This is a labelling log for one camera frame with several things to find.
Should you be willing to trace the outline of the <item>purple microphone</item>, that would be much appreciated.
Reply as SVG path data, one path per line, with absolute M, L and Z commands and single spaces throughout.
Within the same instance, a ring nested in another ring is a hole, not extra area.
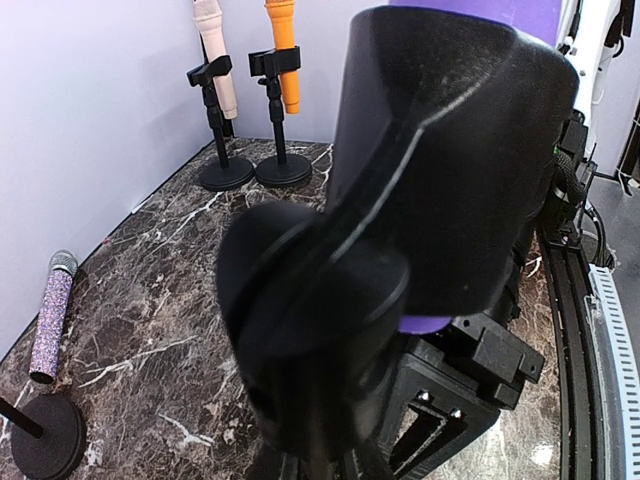
M 417 7 L 502 23 L 555 46 L 563 2 L 560 0 L 395 0 L 394 7 Z

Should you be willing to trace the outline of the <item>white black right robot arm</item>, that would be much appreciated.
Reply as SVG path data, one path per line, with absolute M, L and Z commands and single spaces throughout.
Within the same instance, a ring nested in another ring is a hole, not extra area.
M 631 31 L 631 1 L 579 1 L 559 23 L 540 1 L 436 1 L 436 10 L 510 25 L 557 46 L 577 69 L 574 110 L 554 150 L 555 176 L 539 217 L 515 245 L 499 300 L 484 312 L 401 323 L 406 335 L 395 414 L 379 444 L 399 479 L 420 479 L 513 409 L 537 382 L 543 356 L 507 328 L 533 237 L 547 268 L 561 407 L 564 479 L 639 475 L 639 367 L 611 274 L 603 220 L 588 201 L 595 174 L 591 110 L 600 69 Z

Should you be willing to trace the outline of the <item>black stand holding purple microphone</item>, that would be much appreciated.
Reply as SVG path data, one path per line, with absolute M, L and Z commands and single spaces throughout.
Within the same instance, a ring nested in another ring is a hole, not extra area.
M 399 479 L 376 431 L 412 317 L 499 300 L 543 208 L 579 78 L 511 26 L 381 6 L 351 23 L 323 211 L 261 204 L 221 242 L 217 298 L 262 434 L 252 479 Z

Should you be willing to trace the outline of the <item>rhinestone silver-head microphone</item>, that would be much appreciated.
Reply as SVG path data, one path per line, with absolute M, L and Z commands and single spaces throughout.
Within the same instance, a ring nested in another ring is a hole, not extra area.
M 44 295 L 37 316 L 29 376 L 48 385 L 57 377 L 60 342 L 78 262 L 68 250 L 59 250 L 51 258 Z

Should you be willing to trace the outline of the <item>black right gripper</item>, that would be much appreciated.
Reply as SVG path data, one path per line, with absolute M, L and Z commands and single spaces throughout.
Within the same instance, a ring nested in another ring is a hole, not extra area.
M 514 409 L 537 383 L 543 356 L 485 314 L 435 334 L 398 334 L 398 370 L 376 431 L 396 475 L 427 475 Z

